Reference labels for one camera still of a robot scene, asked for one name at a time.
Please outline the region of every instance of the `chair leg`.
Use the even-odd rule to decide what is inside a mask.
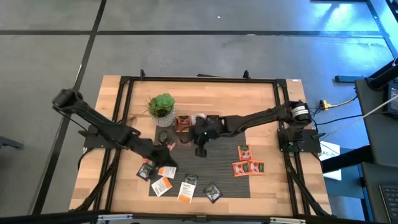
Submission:
[[[2,146],[11,146],[11,147],[14,147],[16,149],[23,149],[24,148],[24,144],[23,143],[20,143],[20,142],[17,142],[17,141],[14,141],[14,140],[11,140],[11,139],[8,139],[8,138],[0,136],[0,148]]]

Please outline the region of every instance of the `white cable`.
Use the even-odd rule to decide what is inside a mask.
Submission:
[[[357,122],[357,121],[360,121],[360,120],[364,119],[365,117],[369,116],[371,113],[377,111],[379,108],[381,108],[382,106],[384,106],[384,105],[390,103],[392,100],[394,100],[394,99],[396,99],[396,98],[398,98],[398,95],[396,95],[396,96],[394,96],[393,98],[391,98],[390,100],[387,100],[386,102],[382,103],[380,106],[378,106],[377,108],[374,108],[373,110],[371,110],[370,112],[368,112],[367,114],[365,114],[364,116],[362,116],[361,118],[359,118],[359,119],[357,119],[357,120],[351,122],[350,124],[344,125],[343,127],[340,127],[340,128],[338,128],[338,129],[332,131],[331,133],[329,133],[329,134],[327,134],[325,137],[323,137],[323,139],[321,139],[321,141],[325,140],[325,139],[326,139],[328,136],[330,136],[331,134],[334,134],[334,133],[336,133],[337,131],[339,131],[339,130],[341,130],[341,129],[347,128],[348,126],[352,125],[353,123],[355,123],[355,122]]]
[[[396,66],[396,61],[397,61],[398,57],[392,62],[392,66]]]
[[[350,99],[350,100],[347,100],[347,101],[344,101],[344,102],[342,102],[342,103],[339,103],[339,104],[337,104],[337,105],[330,105],[330,108],[334,108],[334,107],[337,107],[337,106],[341,106],[341,105],[347,104],[347,103],[349,103],[349,102],[351,102],[351,101],[354,101],[357,97],[358,97],[358,96],[355,96],[354,98],[352,98],[352,99]]]

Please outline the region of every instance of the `gray floor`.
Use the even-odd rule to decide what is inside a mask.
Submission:
[[[396,41],[392,31],[396,22],[390,22],[382,0],[372,2]],[[99,5],[100,0],[1,0],[0,29],[90,30]],[[377,30],[377,25],[362,2],[113,0],[105,7],[99,29],[360,31]],[[60,122],[50,101],[61,88],[73,85],[87,41],[85,35],[0,35],[0,135],[26,144],[23,151],[9,147],[0,151],[0,216],[29,213]],[[354,97],[354,86],[334,83],[335,75],[368,76],[391,60],[386,43],[378,38],[97,36],[81,92],[94,105],[103,75],[138,75],[141,68],[152,76],[223,77],[241,77],[247,69],[253,78],[302,79],[307,101],[316,107],[319,100],[339,103]],[[360,114],[357,101],[318,114],[317,121],[354,114]],[[320,131],[330,132],[346,123],[322,126]],[[83,144],[77,131],[71,124],[45,213],[68,209]],[[327,141],[360,147],[368,138],[364,124],[358,122]],[[358,207],[357,201],[331,202],[339,217],[361,219],[334,209]]]

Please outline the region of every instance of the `small box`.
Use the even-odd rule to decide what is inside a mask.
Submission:
[[[162,194],[164,194],[166,191],[173,187],[167,177],[162,177],[159,180],[156,180],[156,182],[154,182],[150,186],[152,187],[152,189],[154,189],[154,192],[158,197],[160,197]]]
[[[250,145],[238,146],[238,153],[240,161],[248,161],[253,159]]]
[[[174,179],[175,171],[177,171],[176,167],[164,166],[159,169],[157,174]]]
[[[206,194],[206,196],[209,198],[209,200],[212,203],[215,203],[220,197],[223,196],[223,193],[213,182],[211,182],[210,184],[207,185],[207,187],[205,187],[203,193]]]
[[[218,115],[207,115],[206,120],[208,121],[217,121],[220,116]]]
[[[198,176],[195,174],[185,174],[185,183],[196,186],[198,183]]]
[[[176,122],[175,122],[175,130],[178,132],[188,132],[188,128],[191,126],[191,116],[186,115],[186,116],[177,116],[176,117]]]
[[[196,185],[188,184],[185,182],[181,183],[180,192],[178,193],[177,200],[181,202],[191,203],[193,193],[195,193]]]
[[[138,170],[137,176],[142,178],[144,181],[148,181],[154,171],[152,163],[144,163]]]
[[[264,174],[264,161],[249,160],[250,174]]]
[[[247,161],[232,163],[232,169],[235,177],[249,175],[249,164]]]
[[[206,115],[203,113],[197,113],[197,114],[193,114],[191,115],[191,123],[192,125],[195,125],[197,122],[197,117],[201,117],[203,119],[206,119]]]

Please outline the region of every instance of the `potted plant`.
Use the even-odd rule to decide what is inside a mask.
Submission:
[[[159,127],[169,127],[174,124],[176,110],[175,100],[168,93],[151,98],[147,102],[147,110]]]

